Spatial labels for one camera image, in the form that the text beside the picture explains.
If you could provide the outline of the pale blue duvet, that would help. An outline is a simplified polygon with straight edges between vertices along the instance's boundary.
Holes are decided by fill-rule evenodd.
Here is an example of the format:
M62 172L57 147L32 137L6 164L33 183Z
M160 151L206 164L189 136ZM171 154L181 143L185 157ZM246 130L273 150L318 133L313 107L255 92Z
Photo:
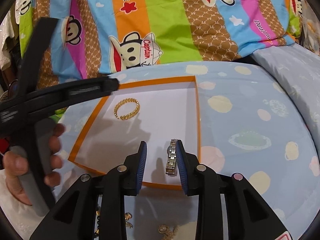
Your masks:
M319 56L295 43L256 50L252 58L277 80L294 102L319 151Z

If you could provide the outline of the silver wristwatch blue dial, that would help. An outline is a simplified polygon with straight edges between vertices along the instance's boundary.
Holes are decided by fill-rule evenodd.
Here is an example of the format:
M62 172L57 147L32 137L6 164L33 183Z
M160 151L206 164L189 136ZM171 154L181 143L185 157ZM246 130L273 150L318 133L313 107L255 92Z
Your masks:
M167 148L167 163L165 167L165 173L169 176L176 175L176 145L177 139L171 139L170 144Z

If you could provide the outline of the floral grey curtain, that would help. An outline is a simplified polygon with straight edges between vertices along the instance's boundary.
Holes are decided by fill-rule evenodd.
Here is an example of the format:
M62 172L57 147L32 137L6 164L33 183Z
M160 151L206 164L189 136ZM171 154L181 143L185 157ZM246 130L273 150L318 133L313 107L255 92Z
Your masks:
M299 44L319 56L319 19L306 0L302 2L302 34Z

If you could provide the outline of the hanging clothes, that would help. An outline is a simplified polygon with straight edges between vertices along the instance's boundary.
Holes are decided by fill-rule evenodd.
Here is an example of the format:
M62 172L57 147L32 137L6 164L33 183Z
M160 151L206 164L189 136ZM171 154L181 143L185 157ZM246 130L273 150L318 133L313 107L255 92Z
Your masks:
M18 24L12 6L1 23L1 74L7 87L17 78L17 64L20 60L18 37Z

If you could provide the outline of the colourful monkey print quilt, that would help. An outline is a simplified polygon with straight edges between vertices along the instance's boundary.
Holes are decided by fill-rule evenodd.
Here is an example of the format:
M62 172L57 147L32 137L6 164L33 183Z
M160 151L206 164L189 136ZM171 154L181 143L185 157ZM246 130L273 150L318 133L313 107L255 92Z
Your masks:
M40 88L135 67L234 61L300 37L302 0L20 0L21 52L58 19Z

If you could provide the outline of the orange shallow cardboard box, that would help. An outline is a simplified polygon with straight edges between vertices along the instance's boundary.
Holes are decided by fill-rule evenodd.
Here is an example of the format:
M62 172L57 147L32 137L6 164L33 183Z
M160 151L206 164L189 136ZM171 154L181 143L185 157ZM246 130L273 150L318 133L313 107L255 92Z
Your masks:
M140 103L139 113L129 120L114 116L115 105L125 98ZM180 139L187 152L200 155L200 107L194 76L165 77L120 85L111 96L101 98L80 131L68 157L75 165L106 174L147 144L143 185L180 190L178 175L165 173L167 148Z

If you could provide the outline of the gold chain bangle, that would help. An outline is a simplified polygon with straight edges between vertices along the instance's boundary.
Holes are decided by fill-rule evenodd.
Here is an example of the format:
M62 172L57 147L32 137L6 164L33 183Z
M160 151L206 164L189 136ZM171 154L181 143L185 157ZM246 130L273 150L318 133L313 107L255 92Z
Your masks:
M120 100L114 107L114 116L118 120L129 120L135 117L140 111L140 103L135 98Z

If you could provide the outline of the gold pearl charm earring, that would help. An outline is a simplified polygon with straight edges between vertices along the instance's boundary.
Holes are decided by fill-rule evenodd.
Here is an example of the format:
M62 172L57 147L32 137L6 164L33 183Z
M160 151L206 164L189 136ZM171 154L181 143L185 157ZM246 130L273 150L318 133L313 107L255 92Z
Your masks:
M132 214L129 212L125 213L125 226L128 228L133 228L132 223L129 222L129 220L132 219Z

